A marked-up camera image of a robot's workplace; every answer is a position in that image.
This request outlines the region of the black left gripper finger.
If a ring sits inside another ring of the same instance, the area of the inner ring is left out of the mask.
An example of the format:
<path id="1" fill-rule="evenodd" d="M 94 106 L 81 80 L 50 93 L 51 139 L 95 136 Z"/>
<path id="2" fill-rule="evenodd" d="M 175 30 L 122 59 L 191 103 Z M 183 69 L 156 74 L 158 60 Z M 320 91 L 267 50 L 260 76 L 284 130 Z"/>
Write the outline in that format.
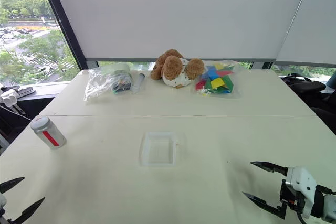
<path id="1" fill-rule="evenodd" d="M 22 214 L 19 217 L 17 217 L 15 220 L 7 219 L 8 223 L 23 224 L 26 220 L 28 220 L 35 213 L 35 211 L 39 208 L 39 206 L 43 203 L 44 200 L 45 200 L 45 197 L 36 201 L 29 207 L 27 207 L 22 212 Z"/>
<path id="2" fill-rule="evenodd" d="M 16 186 L 18 183 L 20 183 L 22 180 L 24 180 L 25 177 L 17 177 L 11 180 L 8 180 L 6 182 L 3 182 L 0 184 L 0 193 L 5 193 L 14 186 Z"/>

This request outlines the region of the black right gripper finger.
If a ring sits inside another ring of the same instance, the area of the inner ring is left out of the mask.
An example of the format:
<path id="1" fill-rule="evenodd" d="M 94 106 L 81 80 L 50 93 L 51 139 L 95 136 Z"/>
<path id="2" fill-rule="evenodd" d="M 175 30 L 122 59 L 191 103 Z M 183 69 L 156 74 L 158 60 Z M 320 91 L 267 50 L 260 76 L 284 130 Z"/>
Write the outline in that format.
<path id="1" fill-rule="evenodd" d="M 255 165 L 265 171 L 274 173 L 281 173 L 284 176 L 287 176 L 287 172 L 288 172 L 288 168 L 287 167 L 283 167 L 283 166 L 279 166 L 270 162 L 260 162 L 260 161 L 253 161 L 250 162 L 252 165 Z"/>
<path id="2" fill-rule="evenodd" d="M 249 193 L 243 192 L 243 194 L 249 199 L 251 200 L 256 206 L 258 206 L 259 208 L 281 218 L 281 219 L 285 219 L 286 216 L 286 210 L 287 210 L 287 204 L 285 202 L 283 202 L 281 204 L 281 206 L 277 206 L 272 207 L 271 205 L 268 205 L 267 202 L 261 198 L 258 198 L 254 195 L 251 195 Z"/>

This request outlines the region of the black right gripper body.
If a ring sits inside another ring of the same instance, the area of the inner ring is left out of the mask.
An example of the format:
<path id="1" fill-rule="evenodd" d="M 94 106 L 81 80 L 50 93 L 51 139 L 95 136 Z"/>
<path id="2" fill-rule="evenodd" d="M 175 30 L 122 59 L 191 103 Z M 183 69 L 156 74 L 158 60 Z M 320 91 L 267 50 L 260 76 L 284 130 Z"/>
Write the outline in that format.
<path id="1" fill-rule="evenodd" d="M 284 209 L 288 206 L 291 210 L 303 211 L 305 197 L 301 192 L 287 186 L 286 181 L 283 179 L 280 189 L 280 202 L 281 207 Z"/>

